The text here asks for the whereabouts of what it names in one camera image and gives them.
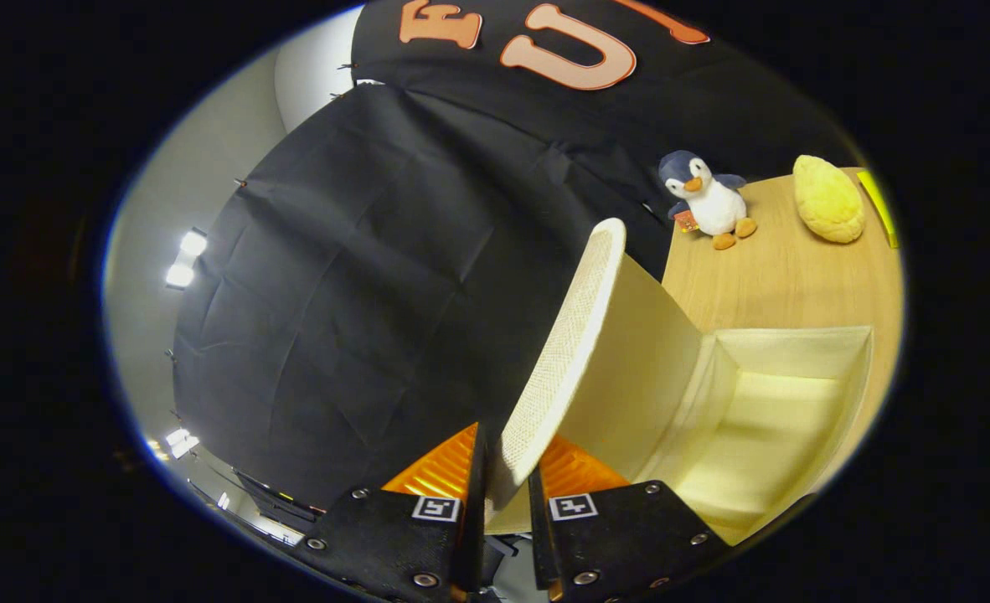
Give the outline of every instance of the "orange letter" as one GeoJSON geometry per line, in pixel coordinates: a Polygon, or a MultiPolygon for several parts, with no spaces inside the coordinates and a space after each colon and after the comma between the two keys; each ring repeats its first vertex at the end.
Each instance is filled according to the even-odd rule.
{"type": "Polygon", "coordinates": [[[603,60],[591,66],[575,64],[551,51],[539,49],[527,35],[519,35],[503,49],[503,56],[499,58],[503,65],[523,66],[578,90],[610,88],[629,77],[637,68],[637,55],[620,39],[561,14],[559,7],[553,4],[540,4],[533,8],[525,19],[525,26],[529,29],[551,28],[571,35],[603,53],[603,60]]]}
{"type": "Polygon", "coordinates": [[[446,17],[460,13],[461,8],[452,4],[436,4],[434,7],[423,8],[427,3],[429,0],[412,0],[412,3],[406,3],[402,7],[399,39],[403,44],[410,42],[411,39],[431,38],[449,39],[457,42],[462,49],[471,49],[477,45],[483,17],[469,13],[461,18],[448,19],[446,17]],[[418,12],[427,18],[418,19],[418,12]]]}
{"type": "Polygon", "coordinates": [[[691,28],[685,23],[676,22],[676,20],[671,17],[656,11],[655,8],[648,7],[646,4],[638,3],[637,0],[614,0],[615,3],[625,5],[625,7],[632,8],[633,11],[637,11],[641,15],[653,20],[655,23],[661,24],[661,26],[666,27],[670,30],[670,35],[676,41],[683,44],[703,44],[704,42],[710,42],[710,37],[698,29],[691,28]]]}

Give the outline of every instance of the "penguin feet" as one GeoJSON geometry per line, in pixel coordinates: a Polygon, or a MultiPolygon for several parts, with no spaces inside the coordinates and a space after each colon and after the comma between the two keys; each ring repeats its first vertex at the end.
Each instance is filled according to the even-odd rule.
{"type": "Polygon", "coordinates": [[[740,238],[745,238],[755,233],[755,220],[752,220],[752,218],[741,218],[737,220],[737,225],[733,228],[733,232],[737,233],[737,236],[740,238]]]}
{"type": "Polygon", "coordinates": [[[710,240],[710,244],[712,244],[715,249],[729,249],[733,247],[733,244],[735,243],[737,243],[737,240],[733,238],[733,235],[730,233],[722,233],[710,240]]]}

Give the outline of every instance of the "penguin tag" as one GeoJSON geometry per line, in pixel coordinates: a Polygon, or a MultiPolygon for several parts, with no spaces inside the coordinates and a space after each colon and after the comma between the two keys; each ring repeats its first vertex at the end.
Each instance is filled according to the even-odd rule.
{"type": "Polygon", "coordinates": [[[674,223],[678,225],[678,228],[682,230],[683,233],[690,233],[693,230],[699,230],[699,225],[695,223],[693,218],[693,211],[685,210],[680,214],[674,214],[674,223]]]}

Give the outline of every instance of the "ceiling light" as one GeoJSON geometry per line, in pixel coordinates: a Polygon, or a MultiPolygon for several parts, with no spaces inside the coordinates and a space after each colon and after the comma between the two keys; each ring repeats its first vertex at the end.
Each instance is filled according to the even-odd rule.
{"type": "Polygon", "coordinates": [[[167,436],[167,443],[171,446],[171,456],[182,458],[189,449],[200,443],[200,440],[189,434],[185,429],[176,429],[167,436]]]}
{"type": "Polygon", "coordinates": [[[186,436],[189,436],[189,431],[186,429],[176,429],[175,431],[171,431],[170,434],[167,435],[167,446],[175,446],[179,442],[185,440],[186,436]]]}
{"type": "Polygon", "coordinates": [[[193,438],[192,436],[186,436],[186,439],[179,442],[177,446],[171,446],[171,456],[174,458],[182,458],[182,455],[188,453],[189,449],[200,443],[200,440],[193,438]]]}
{"type": "Polygon", "coordinates": [[[182,237],[182,244],[178,245],[178,247],[190,255],[201,255],[201,252],[208,245],[209,241],[207,238],[204,238],[203,234],[198,233],[197,230],[190,230],[182,237]]]}
{"type": "Polygon", "coordinates": [[[167,283],[170,286],[187,286],[193,281],[193,268],[176,264],[168,268],[167,283]]]}

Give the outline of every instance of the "yellow plush toy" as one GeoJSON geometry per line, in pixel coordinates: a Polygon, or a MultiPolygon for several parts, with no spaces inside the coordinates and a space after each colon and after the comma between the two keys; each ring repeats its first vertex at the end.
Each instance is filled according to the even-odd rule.
{"type": "Polygon", "coordinates": [[[793,198],[813,233],[851,243],[864,232],[864,201],[845,172],[827,160],[802,154],[793,164],[793,198]]]}

